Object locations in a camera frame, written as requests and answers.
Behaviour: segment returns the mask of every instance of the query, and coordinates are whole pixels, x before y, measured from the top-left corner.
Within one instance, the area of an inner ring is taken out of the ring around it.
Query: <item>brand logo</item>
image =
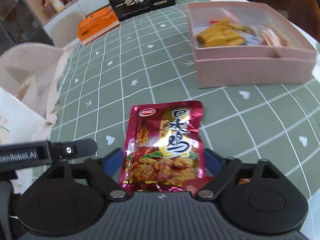
[[[139,115],[140,116],[150,116],[150,115],[153,115],[155,112],[156,112],[155,109],[147,108],[147,109],[140,111]]]

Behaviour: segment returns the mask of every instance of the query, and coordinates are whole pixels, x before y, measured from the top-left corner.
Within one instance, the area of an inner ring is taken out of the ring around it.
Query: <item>foil pouch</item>
[[[200,101],[133,106],[124,145],[120,185],[134,191],[183,191],[204,177],[198,135]]]

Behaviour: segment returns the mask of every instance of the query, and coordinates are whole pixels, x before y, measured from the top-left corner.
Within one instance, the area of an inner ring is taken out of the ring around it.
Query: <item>green tablecloth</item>
[[[267,158],[309,198],[320,187],[319,82],[198,89],[184,5],[196,1],[204,0],[178,0],[80,45],[60,81],[51,140],[93,138],[104,156],[123,147],[133,105],[199,100],[206,147],[244,162]]]

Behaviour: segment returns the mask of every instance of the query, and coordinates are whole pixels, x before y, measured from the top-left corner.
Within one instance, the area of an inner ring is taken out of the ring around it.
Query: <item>orange package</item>
[[[86,45],[119,25],[120,21],[111,7],[104,7],[79,23],[78,38]]]

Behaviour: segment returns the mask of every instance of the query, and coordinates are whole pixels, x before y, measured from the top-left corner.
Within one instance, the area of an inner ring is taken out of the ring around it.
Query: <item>pink box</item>
[[[195,35],[222,20],[224,8],[245,25],[272,23],[293,47],[224,46],[202,48]],[[246,84],[304,83],[316,63],[316,50],[284,17],[266,4],[199,2],[187,4],[195,66],[200,88]]]

